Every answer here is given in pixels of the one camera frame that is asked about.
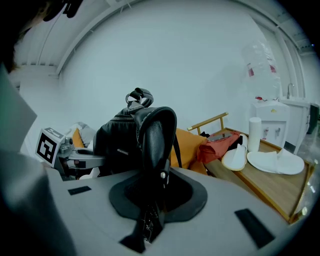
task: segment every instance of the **white disposable slipper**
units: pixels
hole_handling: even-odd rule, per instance
[[[258,170],[274,174],[295,175],[305,167],[301,157],[282,149],[277,152],[249,152],[247,159]]]
[[[241,171],[247,163],[248,138],[244,134],[240,136],[242,136],[242,145],[238,144],[235,149],[227,151],[221,161],[223,166],[231,171]]]

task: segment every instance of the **white ceiling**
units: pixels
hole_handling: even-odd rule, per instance
[[[123,7],[131,8],[140,0],[83,0],[73,18],[59,13],[49,22],[32,28],[16,46],[16,63],[20,66],[55,66],[59,73],[79,44],[95,28]],[[275,0],[234,0],[271,20],[292,40],[299,51],[311,50],[311,43],[297,22]]]

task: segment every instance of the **black rubber pad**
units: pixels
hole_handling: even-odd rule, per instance
[[[237,210],[234,213],[259,249],[275,239],[249,209]]]
[[[71,196],[79,194],[79,193],[83,193],[83,192],[86,192],[89,190],[91,190],[91,188],[88,186],[81,186],[81,187],[77,187],[77,188],[73,188],[73,189],[68,189]]]

